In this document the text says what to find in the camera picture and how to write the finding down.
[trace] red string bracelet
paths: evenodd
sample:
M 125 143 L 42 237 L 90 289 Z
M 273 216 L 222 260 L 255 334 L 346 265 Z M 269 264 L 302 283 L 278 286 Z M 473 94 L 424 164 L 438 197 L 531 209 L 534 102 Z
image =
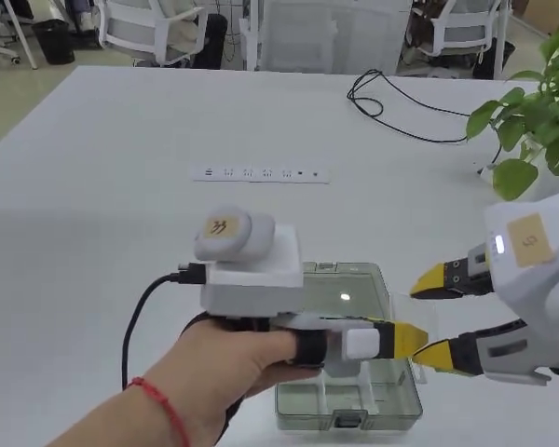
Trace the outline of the red string bracelet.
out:
M 151 399 L 155 400 L 159 403 L 166 415 L 170 419 L 170 423 L 172 428 L 178 432 L 180 435 L 180 439 L 182 440 L 182 447 L 190 447 L 190 441 L 188 440 L 188 435 L 186 434 L 186 430 L 184 429 L 184 424 L 178 413 L 172 408 L 170 403 L 168 402 L 168 398 L 164 396 L 156 387 L 151 385 L 142 377 L 135 377 L 129 383 L 129 386 L 140 386 L 143 391 L 149 396 Z

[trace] sticker with handwriting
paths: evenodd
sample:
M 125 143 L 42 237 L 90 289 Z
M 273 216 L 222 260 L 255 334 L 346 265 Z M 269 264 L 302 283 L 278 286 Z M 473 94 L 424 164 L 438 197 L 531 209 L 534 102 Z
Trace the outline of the sticker with handwriting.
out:
M 540 214 L 535 212 L 507 224 L 518 267 L 548 263 L 554 257 Z

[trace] floor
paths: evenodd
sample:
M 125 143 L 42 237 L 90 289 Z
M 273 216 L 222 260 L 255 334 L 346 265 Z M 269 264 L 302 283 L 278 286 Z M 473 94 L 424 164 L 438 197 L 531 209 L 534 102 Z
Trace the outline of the floor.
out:
M 543 40 L 542 36 L 511 20 L 508 40 L 516 46 L 516 50 L 508 61 L 505 75 L 520 70 L 542 69 L 543 62 L 538 51 Z M 23 63 L 20 66 L 10 66 L 9 61 L 0 61 L 0 139 L 58 86 L 77 65 L 132 65 L 131 58 L 114 51 L 85 50 L 75 53 L 73 64 L 50 66 L 33 39 L 30 40 L 30 45 L 40 65 L 38 70 L 30 69 L 22 51 L 20 54 Z M 227 68 L 237 69 L 241 65 L 239 47 L 234 49 L 237 54 L 231 62 L 225 62 Z M 229 58 L 232 54 L 231 46 L 226 47 L 226 53 Z

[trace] white table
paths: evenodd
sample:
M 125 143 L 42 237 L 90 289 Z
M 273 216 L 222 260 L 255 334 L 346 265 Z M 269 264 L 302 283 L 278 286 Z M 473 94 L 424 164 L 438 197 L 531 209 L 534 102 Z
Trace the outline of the white table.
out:
M 355 112 L 346 101 L 352 81 L 83 67 L 0 142 L 0 446 L 42 445 L 118 391 L 122 336 L 139 294 L 192 259 L 194 231 L 217 204 L 296 224 L 306 260 L 378 263 L 395 291 L 481 241 L 482 209 L 496 199 L 474 171 L 495 138 L 413 142 Z M 510 86 L 396 81 L 466 112 Z M 436 137 L 463 132 L 462 119 L 419 109 L 379 81 L 372 90 L 392 122 Z M 198 162 L 310 162 L 333 178 L 191 183 L 189 164 Z M 513 318 L 495 297 L 438 309 L 441 336 Z M 158 291 L 133 336 L 131 374 L 197 312 L 197 288 Z M 559 445 L 557 377 L 536 388 L 431 373 L 419 391 L 425 416 L 397 440 L 279 432 L 269 392 L 243 406 L 220 445 Z

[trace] yellow fingertip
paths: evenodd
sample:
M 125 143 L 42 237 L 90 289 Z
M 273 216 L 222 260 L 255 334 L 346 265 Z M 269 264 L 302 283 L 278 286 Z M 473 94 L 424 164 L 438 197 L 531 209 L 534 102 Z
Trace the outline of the yellow fingertip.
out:
M 443 287 L 445 266 L 443 263 L 437 264 L 427 273 L 418 279 L 415 286 L 410 291 L 410 295 L 414 296 L 422 291 L 430 289 L 439 289 Z
M 393 358 L 403 359 L 412 355 L 429 342 L 429 335 L 410 323 L 393 321 Z
M 449 349 L 449 340 L 442 340 L 425 346 L 412 356 L 412 361 L 435 370 L 455 372 L 451 350 Z

